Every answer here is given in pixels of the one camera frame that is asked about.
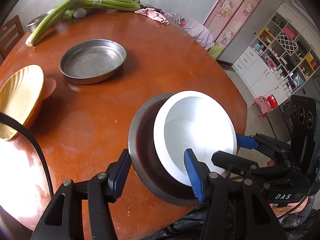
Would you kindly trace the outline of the yellow shell-shaped plate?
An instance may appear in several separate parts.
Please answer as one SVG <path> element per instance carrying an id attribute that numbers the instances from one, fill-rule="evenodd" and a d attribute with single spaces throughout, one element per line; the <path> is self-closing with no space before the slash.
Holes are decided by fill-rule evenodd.
<path id="1" fill-rule="evenodd" d="M 31 128 L 41 107 L 43 87 L 40 66 L 32 64 L 16 71 L 1 87 L 1 112 Z"/>

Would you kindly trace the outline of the red kids stool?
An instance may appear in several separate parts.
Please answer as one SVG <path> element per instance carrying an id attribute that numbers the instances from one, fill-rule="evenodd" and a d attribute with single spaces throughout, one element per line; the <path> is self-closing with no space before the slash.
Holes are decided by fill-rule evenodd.
<path id="1" fill-rule="evenodd" d="M 270 106 L 271 109 L 275 109 L 278 107 L 278 103 L 277 103 L 277 100 L 276 98 L 274 97 L 273 94 L 270 94 L 268 97 L 267 97 L 267 102 Z"/>

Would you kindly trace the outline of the celery stalk front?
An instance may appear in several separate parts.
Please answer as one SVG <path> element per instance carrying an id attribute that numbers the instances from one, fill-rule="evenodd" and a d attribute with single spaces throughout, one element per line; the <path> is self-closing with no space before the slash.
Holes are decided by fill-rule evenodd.
<path id="1" fill-rule="evenodd" d="M 28 47 L 34 47 L 45 32 L 60 18 L 63 14 L 80 0 L 65 0 L 49 13 L 29 35 L 25 41 Z"/>

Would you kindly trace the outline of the white foam net fruit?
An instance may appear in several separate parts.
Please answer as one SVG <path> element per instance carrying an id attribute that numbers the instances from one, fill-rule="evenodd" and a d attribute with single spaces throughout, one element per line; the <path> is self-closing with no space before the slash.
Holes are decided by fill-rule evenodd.
<path id="1" fill-rule="evenodd" d="M 74 18 L 84 18 L 87 15 L 87 10 L 84 8 L 76 9 L 73 13 Z"/>

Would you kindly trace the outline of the steel bowl at table back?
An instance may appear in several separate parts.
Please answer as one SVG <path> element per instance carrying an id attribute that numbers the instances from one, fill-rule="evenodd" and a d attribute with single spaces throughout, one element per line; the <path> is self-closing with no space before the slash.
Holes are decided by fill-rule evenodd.
<path id="1" fill-rule="evenodd" d="M 27 24 L 27 28 L 29 30 L 30 33 L 32 33 L 37 26 L 46 18 L 47 15 L 49 15 L 51 12 L 53 12 L 54 9 L 47 11 L 46 13 L 37 16 L 36 18 L 34 18 L 33 20 L 31 20 L 28 24 Z"/>

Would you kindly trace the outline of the large red instant-noodle bowl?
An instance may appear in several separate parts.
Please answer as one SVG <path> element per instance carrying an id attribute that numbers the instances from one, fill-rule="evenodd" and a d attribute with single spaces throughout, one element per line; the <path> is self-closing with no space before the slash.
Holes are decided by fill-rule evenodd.
<path id="1" fill-rule="evenodd" d="M 153 140 L 156 153 L 165 170 L 183 185 L 190 185 L 185 170 L 184 151 L 191 146 L 193 121 L 188 111 L 188 92 L 171 96 L 156 115 Z"/>

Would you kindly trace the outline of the small red instant-noodle bowl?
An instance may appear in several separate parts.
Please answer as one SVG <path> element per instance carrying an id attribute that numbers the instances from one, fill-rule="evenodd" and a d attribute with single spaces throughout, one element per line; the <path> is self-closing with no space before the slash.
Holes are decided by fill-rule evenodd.
<path id="1" fill-rule="evenodd" d="M 193 150 L 198 161 L 207 164 L 210 171 L 226 177 L 228 172 L 213 164 L 212 155 L 217 151 L 236 154 L 237 142 L 233 123 L 216 100 L 201 92 L 187 92 L 190 97 L 188 111 L 193 121 L 189 148 Z"/>

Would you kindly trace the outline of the steel pan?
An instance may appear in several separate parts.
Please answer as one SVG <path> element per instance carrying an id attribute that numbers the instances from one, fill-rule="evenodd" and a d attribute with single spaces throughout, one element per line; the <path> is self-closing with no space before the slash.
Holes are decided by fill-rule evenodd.
<path id="1" fill-rule="evenodd" d="M 69 81 L 91 85 L 114 76 L 125 62 L 126 56 L 126 50 L 117 42 L 87 40 L 66 51 L 59 68 Z"/>

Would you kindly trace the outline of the steel bowl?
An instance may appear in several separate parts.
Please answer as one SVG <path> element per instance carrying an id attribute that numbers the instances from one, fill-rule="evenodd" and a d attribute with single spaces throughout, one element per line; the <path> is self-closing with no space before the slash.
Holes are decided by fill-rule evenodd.
<path id="1" fill-rule="evenodd" d="M 173 93 L 164 93 L 146 101 L 132 119 L 128 148 L 133 168 L 145 187 L 159 199 L 177 206 L 197 206 L 191 187 L 174 179 L 163 167 L 153 142 L 153 126 L 162 105 Z"/>
<path id="2" fill-rule="evenodd" d="M 34 18 L 33 20 L 31 20 L 28 24 L 27 24 L 27 28 L 29 30 L 30 33 L 32 33 L 37 26 L 46 18 L 47 15 L 49 15 L 51 12 L 53 12 L 54 9 L 47 11 L 46 13 L 37 16 L 36 18 Z"/>

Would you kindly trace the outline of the pink kids stool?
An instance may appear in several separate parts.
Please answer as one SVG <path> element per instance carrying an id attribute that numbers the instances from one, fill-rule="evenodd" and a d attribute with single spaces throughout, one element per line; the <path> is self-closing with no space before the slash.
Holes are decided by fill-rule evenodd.
<path id="1" fill-rule="evenodd" d="M 261 113 L 258 115 L 258 117 L 265 117 L 272 110 L 267 98 L 264 96 L 255 98 L 254 102 L 252 103 L 252 106 L 254 105 L 257 105 L 260 108 Z"/>

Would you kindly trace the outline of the brown wooden chair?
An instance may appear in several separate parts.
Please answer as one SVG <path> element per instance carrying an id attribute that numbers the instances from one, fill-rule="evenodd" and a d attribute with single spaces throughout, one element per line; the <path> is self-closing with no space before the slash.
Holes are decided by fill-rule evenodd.
<path id="1" fill-rule="evenodd" d="M 1 59 L 5 60 L 23 35 L 24 31 L 18 15 L 1 27 Z"/>

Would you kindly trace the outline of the orange bear-shaped plate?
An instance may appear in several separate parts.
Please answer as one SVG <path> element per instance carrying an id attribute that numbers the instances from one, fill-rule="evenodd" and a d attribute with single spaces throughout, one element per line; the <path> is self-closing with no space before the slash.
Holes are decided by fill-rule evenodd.
<path id="1" fill-rule="evenodd" d="M 43 83 L 42 91 L 40 93 L 40 97 L 39 97 L 34 109 L 32 110 L 30 116 L 28 117 L 28 120 L 23 125 L 24 127 L 31 128 L 31 126 L 35 122 L 35 120 L 40 112 L 41 105 L 42 105 L 43 101 L 46 100 L 47 98 L 49 98 L 53 94 L 53 92 L 56 90 L 56 87 L 57 87 L 57 83 L 54 78 L 47 77 L 44 79 L 44 83 Z"/>

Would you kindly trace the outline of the black induction cooker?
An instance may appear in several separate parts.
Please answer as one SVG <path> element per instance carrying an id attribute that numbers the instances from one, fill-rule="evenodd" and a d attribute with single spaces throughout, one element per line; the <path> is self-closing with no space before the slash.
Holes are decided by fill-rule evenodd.
<path id="1" fill-rule="evenodd" d="M 294 94 L 291 104 L 293 161 L 313 179 L 319 171 L 319 101 Z"/>

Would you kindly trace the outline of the celery bunch back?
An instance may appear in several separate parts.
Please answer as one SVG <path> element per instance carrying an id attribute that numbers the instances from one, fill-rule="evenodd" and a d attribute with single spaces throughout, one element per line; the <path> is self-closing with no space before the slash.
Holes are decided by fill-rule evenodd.
<path id="1" fill-rule="evenodd" d="M 136 11 L 140 9 L 140 4 L 134 0 L 80 0 L 71 7 L 71 10 L 79 8 Z"/>

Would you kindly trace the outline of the white shelf cabinet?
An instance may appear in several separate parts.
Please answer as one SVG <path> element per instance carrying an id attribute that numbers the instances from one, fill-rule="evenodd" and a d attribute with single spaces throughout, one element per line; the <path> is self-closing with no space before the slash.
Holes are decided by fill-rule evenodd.
<path id="1" fill-rule="evenodd" d="M 281 104 L 319 70 L 319 37 L 281 4 L 232 68 L 254 98 L 273 95 Z"/>

